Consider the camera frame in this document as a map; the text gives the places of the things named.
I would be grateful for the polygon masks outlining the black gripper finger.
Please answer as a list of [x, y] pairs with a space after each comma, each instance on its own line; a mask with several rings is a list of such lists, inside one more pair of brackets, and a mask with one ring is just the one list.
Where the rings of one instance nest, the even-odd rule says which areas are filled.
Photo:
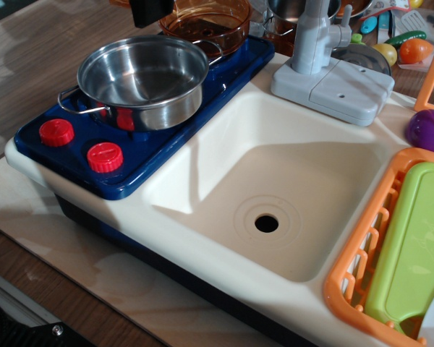
[[174, 0], [129, 0], [135, 27], [144, 28], [171, 14]]

